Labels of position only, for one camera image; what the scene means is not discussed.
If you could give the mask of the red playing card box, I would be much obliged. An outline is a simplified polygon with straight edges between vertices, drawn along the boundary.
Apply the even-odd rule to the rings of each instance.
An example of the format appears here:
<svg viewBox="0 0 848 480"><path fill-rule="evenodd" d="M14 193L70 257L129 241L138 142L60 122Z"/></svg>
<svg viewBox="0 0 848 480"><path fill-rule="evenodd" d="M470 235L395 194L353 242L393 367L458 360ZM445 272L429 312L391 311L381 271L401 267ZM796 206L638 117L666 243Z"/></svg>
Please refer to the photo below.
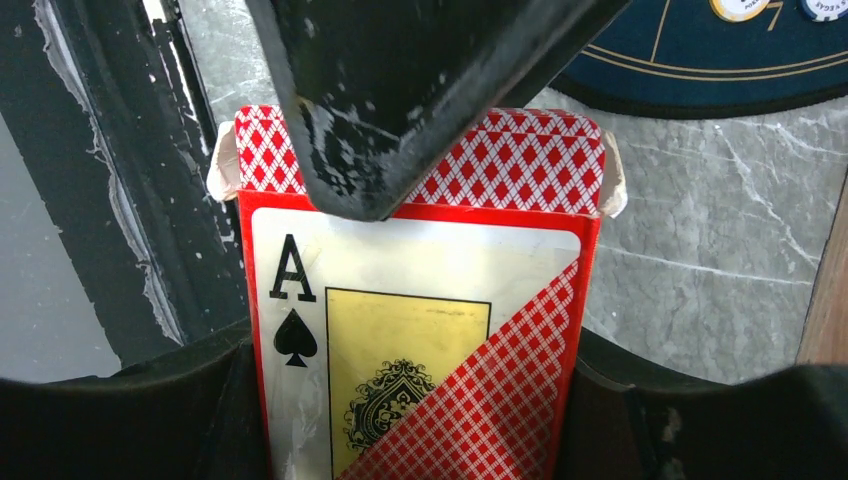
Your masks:
<svg viewBox="0 0 848 480"><path fill-rule="evenodd" d="M365 223L241 186L234 119L207 184L234 199L275 479L549 479L602 220L417 204Z"/></svg>

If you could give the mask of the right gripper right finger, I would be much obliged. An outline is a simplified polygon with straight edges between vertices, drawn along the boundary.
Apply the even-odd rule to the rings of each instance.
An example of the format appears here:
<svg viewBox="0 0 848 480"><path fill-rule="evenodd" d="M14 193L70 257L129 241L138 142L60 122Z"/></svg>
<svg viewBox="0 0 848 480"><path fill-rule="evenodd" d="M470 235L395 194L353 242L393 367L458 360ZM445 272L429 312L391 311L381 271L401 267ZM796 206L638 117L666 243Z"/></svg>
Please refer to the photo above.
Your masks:
<svg viewBox="0 0 848 480"><path fill-rule="evenodd" d="M737 385L660 366L583 330L563 479L843 479L847 370L795 365Z"/></svg>

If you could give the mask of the red backed card deck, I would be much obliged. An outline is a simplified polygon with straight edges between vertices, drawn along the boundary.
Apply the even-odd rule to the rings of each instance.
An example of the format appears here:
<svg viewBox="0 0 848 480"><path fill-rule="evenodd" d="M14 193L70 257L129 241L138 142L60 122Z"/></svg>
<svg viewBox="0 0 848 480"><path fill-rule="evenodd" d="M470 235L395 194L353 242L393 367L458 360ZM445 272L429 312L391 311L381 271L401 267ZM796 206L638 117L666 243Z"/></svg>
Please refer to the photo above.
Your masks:
<svg viewBox="0 0 848 480"><path fill-rule="evenodd" d="M245 190L304 195L277 106L246 106L234 133ZM589 118L562 110L492 109L411 192L417 204L596 215L605 148Z"/></svg>

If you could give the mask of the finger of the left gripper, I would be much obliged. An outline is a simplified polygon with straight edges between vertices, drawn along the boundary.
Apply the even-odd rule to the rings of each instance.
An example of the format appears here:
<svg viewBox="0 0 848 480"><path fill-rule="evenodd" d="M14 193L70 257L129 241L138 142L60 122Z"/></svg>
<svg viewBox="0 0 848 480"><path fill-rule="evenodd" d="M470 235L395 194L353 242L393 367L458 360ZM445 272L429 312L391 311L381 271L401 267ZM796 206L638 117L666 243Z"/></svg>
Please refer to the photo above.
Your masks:
<svg viewBox="0 0 848 480"><path fill-rule="evenodd" d="M248 3L306 193L388 218L491 107L521 107L625 8L610 0Z"/></svg>

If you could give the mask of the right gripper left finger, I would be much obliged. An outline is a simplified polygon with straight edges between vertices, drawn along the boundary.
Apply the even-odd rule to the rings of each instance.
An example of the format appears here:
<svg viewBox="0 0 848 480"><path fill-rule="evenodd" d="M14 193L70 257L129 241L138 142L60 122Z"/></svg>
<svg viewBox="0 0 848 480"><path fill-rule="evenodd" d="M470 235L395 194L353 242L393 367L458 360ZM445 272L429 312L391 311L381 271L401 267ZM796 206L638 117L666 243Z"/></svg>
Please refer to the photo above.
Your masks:
<svg viewBox="0 0 848 480"><path fill-rule="evenodd" d="M5 479L266 479L250 325L108 378L1 383Z"/></svg>

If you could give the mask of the dark blue 5 chip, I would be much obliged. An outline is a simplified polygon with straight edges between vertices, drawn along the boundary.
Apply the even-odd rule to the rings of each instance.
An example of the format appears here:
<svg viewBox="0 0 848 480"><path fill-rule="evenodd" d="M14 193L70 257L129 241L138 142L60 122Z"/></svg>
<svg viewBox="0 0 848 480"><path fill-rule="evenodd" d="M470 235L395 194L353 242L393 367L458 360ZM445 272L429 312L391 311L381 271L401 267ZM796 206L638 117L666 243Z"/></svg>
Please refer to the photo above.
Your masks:
<svg viewBox="0 0 848 480"><path fill-rule="evenodd" d="M815 22L834 22L847 16L848 0L800 0L807 17Z"/></svg>

